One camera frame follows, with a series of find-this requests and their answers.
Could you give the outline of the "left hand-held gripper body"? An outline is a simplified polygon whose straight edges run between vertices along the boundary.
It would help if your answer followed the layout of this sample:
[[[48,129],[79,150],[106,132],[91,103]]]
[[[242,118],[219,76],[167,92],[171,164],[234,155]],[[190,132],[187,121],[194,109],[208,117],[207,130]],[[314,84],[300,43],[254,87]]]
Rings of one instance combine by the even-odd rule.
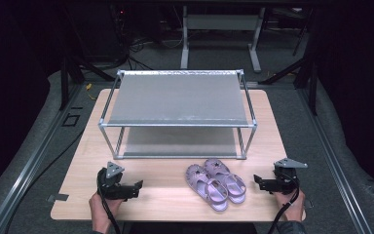
[[[102,168],[96,179],[97,193],[108,200],[124,199],[124,190],[129,186],[121,184],[121,178],[125,169],[113,162],[108,162],[105,168]]]

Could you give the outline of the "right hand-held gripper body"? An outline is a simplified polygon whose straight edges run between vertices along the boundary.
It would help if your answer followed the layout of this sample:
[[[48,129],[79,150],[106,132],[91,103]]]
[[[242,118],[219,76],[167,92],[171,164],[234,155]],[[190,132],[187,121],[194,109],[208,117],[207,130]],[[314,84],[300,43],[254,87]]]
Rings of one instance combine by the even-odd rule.
[[[266,186],[269,192],[281,192],[283,195],[290,194],[299,187],[297,169],[307,169],[306,163],[301,163],[289,158],[283,158],[274,163],[275,179]]]

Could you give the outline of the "purple sandal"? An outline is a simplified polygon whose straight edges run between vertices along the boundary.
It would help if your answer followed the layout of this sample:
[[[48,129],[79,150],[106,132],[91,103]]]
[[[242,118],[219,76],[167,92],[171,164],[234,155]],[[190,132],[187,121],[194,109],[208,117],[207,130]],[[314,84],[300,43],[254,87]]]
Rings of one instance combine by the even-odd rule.
[[[215,211],[224,212],[228,208],[228,190],[200,165],[188,167],[185,173],[187,184]]]
[[[228,198],[234,204],[241,204],[245,200],[246,186],[243,180],[230,172],[229,168],[219,159],[207,159],[205,170],[209,175],[219,180],[228,191]]]

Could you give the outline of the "grey metal shoe rack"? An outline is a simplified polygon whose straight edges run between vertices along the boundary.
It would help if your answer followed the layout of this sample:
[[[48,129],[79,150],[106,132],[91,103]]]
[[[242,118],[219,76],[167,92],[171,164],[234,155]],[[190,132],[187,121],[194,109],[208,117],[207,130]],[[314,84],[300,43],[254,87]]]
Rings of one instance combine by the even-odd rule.
[[[244,160],[257,121],[241,69],[120,70],[98,127],[115,160]]]

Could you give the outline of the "person's left hand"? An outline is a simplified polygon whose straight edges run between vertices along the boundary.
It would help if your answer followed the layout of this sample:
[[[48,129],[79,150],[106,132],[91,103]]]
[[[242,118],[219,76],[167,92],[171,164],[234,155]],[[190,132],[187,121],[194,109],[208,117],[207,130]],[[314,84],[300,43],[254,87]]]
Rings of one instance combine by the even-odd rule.
[[[119,212],[119,208],[123,203],[122,200],[105,200],[111,214],[116,217]],[[108,217],[107,211],[102,205],[101,197],[95,193],[89,200],[92,217],[92,230],[99,232],[108,232],[112,222]]]

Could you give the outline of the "person's right hand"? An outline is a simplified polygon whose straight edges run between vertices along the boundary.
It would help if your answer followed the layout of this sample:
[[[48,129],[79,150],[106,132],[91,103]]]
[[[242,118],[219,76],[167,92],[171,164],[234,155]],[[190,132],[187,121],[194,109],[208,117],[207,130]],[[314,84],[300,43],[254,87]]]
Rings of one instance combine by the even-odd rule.
[[[292,193],[286,195],[275,192],[274,196],[280,209],[287,203],[290,203],[290,206],[280,216],[282,220],[299,222],[303,220],[305,194],[302,190],[294,190]]]

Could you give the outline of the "black metal stand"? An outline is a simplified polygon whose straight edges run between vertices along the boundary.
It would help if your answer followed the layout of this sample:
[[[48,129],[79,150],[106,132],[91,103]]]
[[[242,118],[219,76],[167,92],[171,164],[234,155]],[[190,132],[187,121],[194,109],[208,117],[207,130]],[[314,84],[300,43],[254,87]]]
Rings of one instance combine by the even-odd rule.
[[[293,81],[295,89],[307,88],[308,93],[308,106],[311,112],[317,114],[317,87],[318,87],[318,67],[315,64],[315,54],[307,54],[302,58],[292,63],[289,67],[275,73],[268,79],[259,82],[259,85],[272,85],[279,79],[286,76],[288,73],[298,69],[296,78]]]
[[[82,84],[84,82],[84,75],[81,71],[81,66],[87,68],[89,71],[98,75],[106,81],[114,81],[115,78],[106,74],[101,69],[95,67],[83,58],[78,56],[66,55],[62,58],[60,68],[60,83],[61,83],[61,103],[60,110],[63,110],[69,102],[69,79],[75,83]]]

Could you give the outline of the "aluminium floor rail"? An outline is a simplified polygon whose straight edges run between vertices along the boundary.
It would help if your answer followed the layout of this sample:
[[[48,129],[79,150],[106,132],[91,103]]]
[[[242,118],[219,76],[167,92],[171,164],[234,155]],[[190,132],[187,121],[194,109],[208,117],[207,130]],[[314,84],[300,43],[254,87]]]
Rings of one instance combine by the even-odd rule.
[[[324,159],[327,167],[332,174],[336,183],[345,207],[351,217],[357,234],[373,234],[371,227],[358,203],[358,200],[348,182],[345,173],[336,157],[336,154],[330,144],[330,141],[318,119],[314,114],[313,108],[309,105],[309,94],[305,90],[297,91],[299,98],[302,99],[305,110],[308,113],[309,119],[313,124],[315,132],[318,135],[320,144],[324,150]]]
[[[88,108],[84,88],[75,86],[63,110],[52,89],[19,152],[0,178],[0,234],[55,234],[74,224],[51,218],[66,170],[81,138]]]

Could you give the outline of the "grey metal desk frame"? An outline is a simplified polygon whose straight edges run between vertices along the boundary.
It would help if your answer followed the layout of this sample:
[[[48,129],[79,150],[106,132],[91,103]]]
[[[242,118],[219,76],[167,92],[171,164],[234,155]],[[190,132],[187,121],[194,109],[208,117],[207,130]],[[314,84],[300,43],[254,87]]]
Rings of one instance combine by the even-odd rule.
[[[252,31],[252,42],[247,45],[253,71],[261,72],[261,64],[257,55],[257,43],[259,40],[265,8],[261,8],[258,15],[191,15],[188,7],[183,7],[182,15],[182,53],[180,68],[187,69],[189,63],[188,32],[190,30],[237,30]]]

